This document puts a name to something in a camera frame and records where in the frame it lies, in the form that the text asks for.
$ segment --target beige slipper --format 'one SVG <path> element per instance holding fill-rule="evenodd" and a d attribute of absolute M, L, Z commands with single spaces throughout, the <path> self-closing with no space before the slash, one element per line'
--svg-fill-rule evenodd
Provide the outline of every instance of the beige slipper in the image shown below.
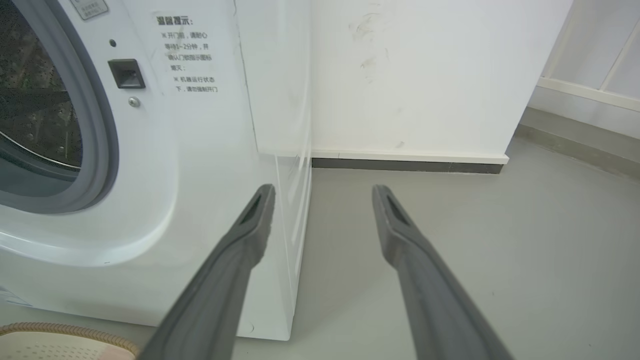
<path fill-rule="evenodd" d="M 0 327 L 0 360 L 133 360 L 134 343 L 85 327 L 20 322 Z"/>

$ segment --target screw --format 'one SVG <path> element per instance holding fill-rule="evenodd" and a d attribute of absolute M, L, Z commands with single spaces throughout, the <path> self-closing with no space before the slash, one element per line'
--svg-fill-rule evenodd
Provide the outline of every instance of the screw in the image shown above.
<path fill-rule="evenodd" d="M 140 106 L 140 100 L 138 100 L 137 97 L 132 96 L 129 98 L 129 105 L 133 106 L 134 108 L 137 108 L 138 106 Z"/>

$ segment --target wall stain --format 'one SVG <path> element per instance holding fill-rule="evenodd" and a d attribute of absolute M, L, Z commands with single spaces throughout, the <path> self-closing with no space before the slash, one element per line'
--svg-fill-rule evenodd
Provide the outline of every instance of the wall stain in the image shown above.
<path fill-rule="evenodd" d="M 376 57 L 372 56 L 360 64 L 360 68 L 363 70 L 375 69 L 376 68 Z"/>
<path fill-rule="evenodd" d="M 373 34 L 373 26 L 376 24 L 376 21 L 380 18 L 379 13 L 368 13 L 362 16 L 362 20 L 360 24 L 356 28 L 356 31 L 353 33 L 354 41 L 362 41 L 368 35 Z"/>

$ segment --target white wall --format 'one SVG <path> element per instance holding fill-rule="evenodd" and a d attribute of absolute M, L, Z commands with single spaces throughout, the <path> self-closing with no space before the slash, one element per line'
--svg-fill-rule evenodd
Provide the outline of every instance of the white wall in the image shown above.
<path fill-rule="evenodd" d="M 608 104 L 633 99 L 630 107 L 640 107 L 639 21 L 638 0 L 577 1 L 529 106 L 640 138 L 640 112 Z"/>
<path fill-rule="evenodd" d="M 505 162 L 570 5 L 314 1 L 314 156 Z"/>

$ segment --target dark baseboard trim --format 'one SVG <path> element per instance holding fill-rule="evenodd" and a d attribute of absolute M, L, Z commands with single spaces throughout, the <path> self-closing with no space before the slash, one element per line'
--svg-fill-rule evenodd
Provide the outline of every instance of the dark baseboard trim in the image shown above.
<path fill-rule="evenodd" d="M 502 164 L 437 163 L 430 161 L 360 160 L 312 158 L 314 168 L 355 168 L 361 170 L 469 172 L 499 174 Z"/>

